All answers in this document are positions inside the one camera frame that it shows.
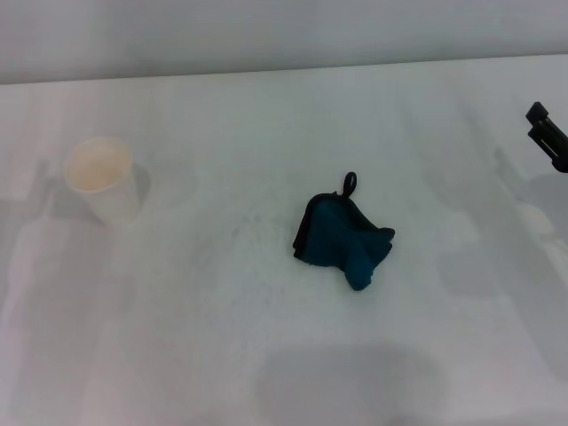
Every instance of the white surface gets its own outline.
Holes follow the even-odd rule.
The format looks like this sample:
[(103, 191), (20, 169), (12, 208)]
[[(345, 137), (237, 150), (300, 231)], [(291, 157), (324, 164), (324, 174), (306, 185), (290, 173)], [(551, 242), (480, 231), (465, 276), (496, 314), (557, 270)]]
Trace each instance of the white surface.
[(568, 53), (565, 0), (3, 0), (0, 83)]
[[(17, 426), (568, 420), (568, 57), (0, 89), (0, 419)], [(133, 146), (116, 231), (60, 176)], [(341, 189), (397, 230), (373, 284), (292, 257)]]
[(126, 225), (140, 210), (130, 148), (118, 138), (91, 138), (66, 159), (64, 177), (109, 226)]

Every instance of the cup rim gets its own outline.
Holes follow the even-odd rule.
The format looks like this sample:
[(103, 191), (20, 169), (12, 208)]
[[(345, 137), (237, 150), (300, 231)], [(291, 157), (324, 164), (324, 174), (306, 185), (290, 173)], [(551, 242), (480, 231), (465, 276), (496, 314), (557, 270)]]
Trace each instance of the cup rim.
[[(126, 151), (128, 153), (128, 168), (124, 171), (124, 174), (122, 176), (120, 176), (119, 179), (116, 179), (112, 184), (104, 186), (102, 188), (98, 188), (98, 189), (80, 189), (77, 188), (76, 186), (72, 185), (71, 182), (69, 182), (69, 163), (71, 162), (71, 159), (73, 158), (74, 154), (83, 146), (87, 146), (90, 144), (95, 143), (98, 139), (112, 139), (114, 143), (116, 143), (117, 145), (120, 145), (123, 148), (126, 148)], [(75, 145), (73, 147), (73, 149), (71, 150), (71, 152), (69, 153), (69, 155), (67, 156), (64, 165), (63, 165), (63, 176), (65, 178), (65, 182), (67, 184), (67, 186), (69, 188), (71, 188), (73, 191), (77, 192), (77, 193), (103, 193), (105, 191), (108, 191), (109, 189), (119, 185), (132, 171), (132, 151), (130, 150), (130, 147), (120, 138), (115, 138), (113, 136), (96, 136), (94, 138), (89, 138), (87, 140), (84, 140), (83, 142)]]

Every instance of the black loop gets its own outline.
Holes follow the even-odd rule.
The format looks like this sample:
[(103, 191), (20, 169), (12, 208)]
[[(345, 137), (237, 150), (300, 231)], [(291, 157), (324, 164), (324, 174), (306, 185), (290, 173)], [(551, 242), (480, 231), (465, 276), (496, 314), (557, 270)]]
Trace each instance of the black loop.
[(354, 171), (350, 171), (347, 173), (345, 180), (343, 181), (343, 193), (341, 194), (342, 197), (349, 198), (355, 188), (357, 187), (357, 175)]

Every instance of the black object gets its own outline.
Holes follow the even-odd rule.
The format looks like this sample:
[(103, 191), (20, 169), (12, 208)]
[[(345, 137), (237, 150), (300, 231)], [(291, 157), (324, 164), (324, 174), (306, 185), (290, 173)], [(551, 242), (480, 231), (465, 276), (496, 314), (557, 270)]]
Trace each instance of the black object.
[(526, 119), (532, 124), (528, 135), (552, 160), (554, 168), (568, 173), (568, 138), (548, 118), (548, 111), (540, 102), (535, 102)]
[(355, 291), (371, 283), (376, 266), (392, 249), (394, 230), (377, 228), (349, 198), (357, 186), (352, 171), (343, 193), (321, 193), (306, 207), (294, 241), (294, 257), (317, 266), (334, 266), (345, 273)]

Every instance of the black clamp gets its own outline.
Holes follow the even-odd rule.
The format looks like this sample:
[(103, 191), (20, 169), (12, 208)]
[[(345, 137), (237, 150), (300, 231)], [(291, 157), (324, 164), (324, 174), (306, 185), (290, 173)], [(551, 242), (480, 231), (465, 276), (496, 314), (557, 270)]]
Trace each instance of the black clamp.
[(548, 118), (548, 111), (540, 102), (535, 102), (526, 119), (532, 124), (528, 135), (552, 160), (554, 168), (568, 173), (568, 138)]

